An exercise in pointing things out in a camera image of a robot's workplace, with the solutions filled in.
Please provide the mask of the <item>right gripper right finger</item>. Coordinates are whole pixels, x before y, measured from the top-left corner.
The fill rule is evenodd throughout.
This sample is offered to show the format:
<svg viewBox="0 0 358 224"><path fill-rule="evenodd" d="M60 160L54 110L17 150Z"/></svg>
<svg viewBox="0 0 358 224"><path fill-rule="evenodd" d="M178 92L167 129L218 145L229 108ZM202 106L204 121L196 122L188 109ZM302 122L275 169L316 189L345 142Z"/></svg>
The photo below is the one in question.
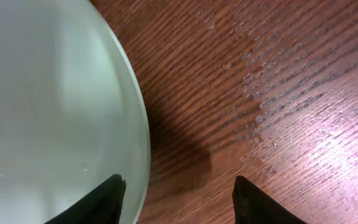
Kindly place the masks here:
<svg viewBox="0 0 358 224"><path fill-rule="evenodd" d="M235 179L232 201L235 224L306 224L241 175Z"/></svg>

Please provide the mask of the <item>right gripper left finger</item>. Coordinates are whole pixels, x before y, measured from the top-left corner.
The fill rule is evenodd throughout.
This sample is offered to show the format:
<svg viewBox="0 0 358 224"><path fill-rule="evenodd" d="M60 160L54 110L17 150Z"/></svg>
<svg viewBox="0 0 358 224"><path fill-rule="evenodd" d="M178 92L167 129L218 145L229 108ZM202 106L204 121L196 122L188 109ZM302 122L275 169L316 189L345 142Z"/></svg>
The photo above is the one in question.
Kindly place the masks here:
<svg viewBox="0 0 358 224"><path fill-rule="evenodd" d="M45 224L118 224L126 181L114 174Z"/></svg>

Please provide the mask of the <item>light green plate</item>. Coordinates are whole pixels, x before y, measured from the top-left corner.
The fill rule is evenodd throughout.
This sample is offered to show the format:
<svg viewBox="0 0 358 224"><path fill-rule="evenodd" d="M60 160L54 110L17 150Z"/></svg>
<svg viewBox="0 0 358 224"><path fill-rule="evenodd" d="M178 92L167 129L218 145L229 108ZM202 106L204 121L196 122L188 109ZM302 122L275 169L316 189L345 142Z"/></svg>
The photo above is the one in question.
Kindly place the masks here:
<svg viewBox="0 0 358 224"><path fill-rule="evenodd" d="M92 3L0 1L0 223L45 223L113 174L135 223L149 167L139 84Z"/></svg>

